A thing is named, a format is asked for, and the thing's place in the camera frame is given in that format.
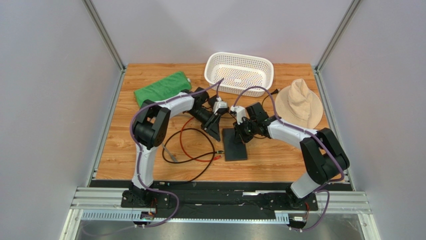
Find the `black network switch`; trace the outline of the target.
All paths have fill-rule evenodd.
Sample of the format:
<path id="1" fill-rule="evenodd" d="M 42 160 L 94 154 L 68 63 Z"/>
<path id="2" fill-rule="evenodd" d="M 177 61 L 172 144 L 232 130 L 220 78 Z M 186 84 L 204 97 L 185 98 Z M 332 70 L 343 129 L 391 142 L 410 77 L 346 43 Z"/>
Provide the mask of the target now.
<path id="1" fill-rule="evenodd" d="M 233 128 L 222 129 L 222 140 L 226 162 L 246 161 L 248 159 L 246 145 Z"/>

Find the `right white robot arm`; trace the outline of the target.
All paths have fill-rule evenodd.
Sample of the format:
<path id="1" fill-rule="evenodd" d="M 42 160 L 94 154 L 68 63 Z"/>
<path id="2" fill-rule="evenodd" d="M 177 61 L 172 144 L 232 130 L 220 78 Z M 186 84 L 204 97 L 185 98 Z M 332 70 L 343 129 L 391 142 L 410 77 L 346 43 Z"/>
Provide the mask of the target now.
<path id="1" fill-rule="evenodd" d="M 290 124 L 277 116 L 269 116 L 256 102 L 248 107 L 231 106 L 230 113 L 236 118 L 233 124 L 236 135 L 243 143 L 255 135 L 283 141 L 301 150 L 306 172 L 286 189 L 289 197 L 301 200 L 315 192 L 350 166 L 334 132 L 303 128 Z"/>

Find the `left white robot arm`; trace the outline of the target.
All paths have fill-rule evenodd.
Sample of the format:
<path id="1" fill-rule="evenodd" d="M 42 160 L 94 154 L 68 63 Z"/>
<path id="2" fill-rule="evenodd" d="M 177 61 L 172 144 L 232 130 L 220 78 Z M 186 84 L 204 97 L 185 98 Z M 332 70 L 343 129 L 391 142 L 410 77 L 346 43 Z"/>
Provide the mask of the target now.
<path id="1" fill-rule="evenodd" d="M 201 123 L 201 128 L 215 140 L 220 141 L 221 111 L 227 104 L 216 101 L 212 110 L 204 104 L 209 100 L 207 91 L 201 87 L 196 92 L 183 90 L 165 100 L 145 100 L 131 120 L 130 135 L 136 145 L 134 175 L 129 194 L 147 201 L 152 196 L 148 188 L 154 182 L 153 171 L 158 147 L 163 143 L 172 117 L 187 112 Z"/>

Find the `black power adapter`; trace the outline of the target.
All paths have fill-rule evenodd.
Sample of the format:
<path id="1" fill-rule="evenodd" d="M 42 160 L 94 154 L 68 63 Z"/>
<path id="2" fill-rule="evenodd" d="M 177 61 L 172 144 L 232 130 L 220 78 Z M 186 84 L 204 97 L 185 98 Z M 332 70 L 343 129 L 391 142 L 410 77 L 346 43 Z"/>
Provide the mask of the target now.
<path id="1" fill-rule="evenodd" d="M 212 96 L 208 99 L 207 102 L 208 102 L 210 107 L 212 107 L 212 108 L 214 107 L 215 103 L 218 101 L 217 97 L 218 97 L 217 95 L 214 95 L 214 96 Z"/>

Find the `green folded towel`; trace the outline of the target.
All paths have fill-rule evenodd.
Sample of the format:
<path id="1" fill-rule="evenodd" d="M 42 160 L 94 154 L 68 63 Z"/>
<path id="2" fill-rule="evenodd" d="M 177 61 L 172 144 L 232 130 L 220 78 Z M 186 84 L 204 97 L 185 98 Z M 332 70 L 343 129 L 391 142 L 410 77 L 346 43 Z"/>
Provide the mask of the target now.
<path id="1" fill-rule="evenodd" d="M 183 71 L 177 71 L 154 83 L 135 90 L 134 96 L 139 107 L 145 100 L 153 102 L 164 101 L 176 96 L 183 90 L 191 90 L 191 81 Z"/>

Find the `beige bucket hat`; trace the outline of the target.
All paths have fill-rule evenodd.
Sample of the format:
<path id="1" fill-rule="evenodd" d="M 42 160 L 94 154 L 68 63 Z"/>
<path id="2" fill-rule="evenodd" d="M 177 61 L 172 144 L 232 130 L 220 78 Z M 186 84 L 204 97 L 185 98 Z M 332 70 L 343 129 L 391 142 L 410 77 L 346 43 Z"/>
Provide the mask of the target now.
<path id="1" fill-rule="evenodd" d="M 281 89 L 274 103 L 279 117 L 303 128 L 316 128 L 324 114 L 320 98 L 302 78 Z"/>

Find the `white perforated plastic basket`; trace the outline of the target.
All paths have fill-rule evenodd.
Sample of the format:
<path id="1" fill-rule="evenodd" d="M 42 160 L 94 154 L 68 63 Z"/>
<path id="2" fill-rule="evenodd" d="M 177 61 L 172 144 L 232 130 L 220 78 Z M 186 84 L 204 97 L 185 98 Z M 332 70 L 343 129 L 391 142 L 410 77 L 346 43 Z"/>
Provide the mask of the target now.
<path id="1" fill-rule="evenodd" d="M 222 80 L 220 92 L 258 98 L 268 90 L 274 80 L 273 64 L 262 57 L 230 52 L 212 54 L 204 69 L 204 78 L 209 85 Z"/>

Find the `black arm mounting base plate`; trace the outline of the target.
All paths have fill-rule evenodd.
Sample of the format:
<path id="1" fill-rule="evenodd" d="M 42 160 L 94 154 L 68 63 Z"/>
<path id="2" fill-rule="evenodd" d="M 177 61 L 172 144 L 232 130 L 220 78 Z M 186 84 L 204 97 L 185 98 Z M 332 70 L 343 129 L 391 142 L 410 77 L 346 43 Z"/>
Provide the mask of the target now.
<path id="1" fill-rule="evenodd" d="M 289 182 L 154 181 L 151 197 L 142 201 L 122 193 L 121 207 L 145 208 L 155 217 L 175 219 L 272 220 L 276 211 L 319 209 L 315 194 L 302 200 L 286 194 Z"/>

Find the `aluminium frame rail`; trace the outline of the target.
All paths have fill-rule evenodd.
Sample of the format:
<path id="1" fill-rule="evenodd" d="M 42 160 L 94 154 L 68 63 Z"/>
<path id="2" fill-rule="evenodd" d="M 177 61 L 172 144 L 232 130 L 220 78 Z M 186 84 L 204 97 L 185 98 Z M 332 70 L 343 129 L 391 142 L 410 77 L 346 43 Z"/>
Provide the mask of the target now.
<path id="1" fill-rule="evenodd" d="M 83 221 L 124 221 L 149 222 L 154 207 L 122 207 L 124 201 L 122 188 L 79 187 L 74 195 L 61 240 L 75 240 Z M 373 213 L 367 196 L 360 191 L 331 191 L 329 195 L 321 193 L 309 200 L 309 207 L 284 209 L 279 206 L 273 210 L 273 204 L 266 207 L 239 204 L 201 204 L 180 205 L 178 212 L 166 222 L 171 223 L 212 223 L 212 224 L 277 224 L 286 226 L 294 218 L 309 220 L 310 217 L 323 217 L 317 229 L 333 225 L 349 228 L 361 233 L 365 240 L 379 240 Z"/>

